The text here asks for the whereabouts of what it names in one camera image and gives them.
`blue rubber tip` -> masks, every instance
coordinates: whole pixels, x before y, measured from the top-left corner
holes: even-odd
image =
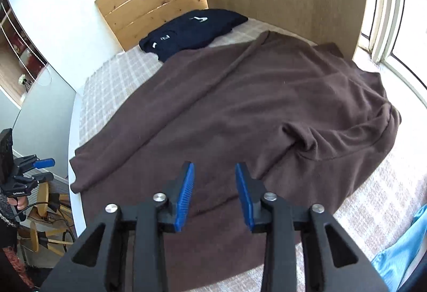
[[[38,160],[33,163],[33,167],[37,169],[49,168],[55,165],[55,160],[53,158],[47,158],[45,160]]]
[[[187,219],[189,201],[194,187],[194,164],[190,163],[182,183],[181,193],[179,194],[178,202],[176,203],[176,219],[175,230],[181,232]]]
[[[246,185],[245,176],[242,171],[240,164],[236,164],[236,186],[239,192],[240,204],[242,205],[243,217],[245,218],[245,224],[252,230],[255,226],[254,221],[254,208],[249,196],[248,186]]]

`brown sweater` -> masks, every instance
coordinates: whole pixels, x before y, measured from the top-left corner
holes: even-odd
[[[378,73],[332,44],[265,32],[171,57],[76,150],[71,188],[91,221],[107,203],[151,197],[193,162],[189,219],[165,237],[169,284],[182,291],[263,262],[264,236],[243,223],[237,162],[293,204],[333,213],[390,151],[400,121]]]

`mattress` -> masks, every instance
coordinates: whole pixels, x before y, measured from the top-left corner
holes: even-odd
[[[266,30],[298,37],[278,27],[249,19],[227,35],[216,38],[209,46],[250,41]],[[372,63],[367,62],[367,67],[373,67]],[[153,76],[161,65],[157,55],[145,53],[138,46],[104,63],[86,81],[84,87],[80,109],[80,145],[97,134],[121,104]],[[399,132],[406,127],[408,126],[402,124]],[[427,165],[420,161],[418,167],[414,168],[402,163],[407,153],[405,144],[408,144],[408,141],[398,133],[395,146],[387,158],[334,214],[368,259],[393,244],[410,226],[413,214],[426,201]],[[296,245],[296,253],[298,291],[303,292],[305,278],[300,244]],[[198,291],[259,291],[262,273],[263,266],[259,266]]]

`folded navy t-shirt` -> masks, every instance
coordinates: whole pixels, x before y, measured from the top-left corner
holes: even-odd
[[[216,37],[246,21],[246,16],[225,9],[192,10],[151,31],[139,46],[165,62],[178,51],[208,46]]]

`white wall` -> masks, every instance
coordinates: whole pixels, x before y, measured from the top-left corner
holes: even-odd
[[[17,155],[37,154],[54,158],[48,170],[62,178],[68,175],[68,138],[76,92],[49,66],[33,84],[22,104],[13,128],[13,149]]]
[[[19,108],[0,89],[0,132],[4,129],[11,129],[18,114]]]
[[[122,48],[95,0],[9,0],[23,29],[73,89]]]

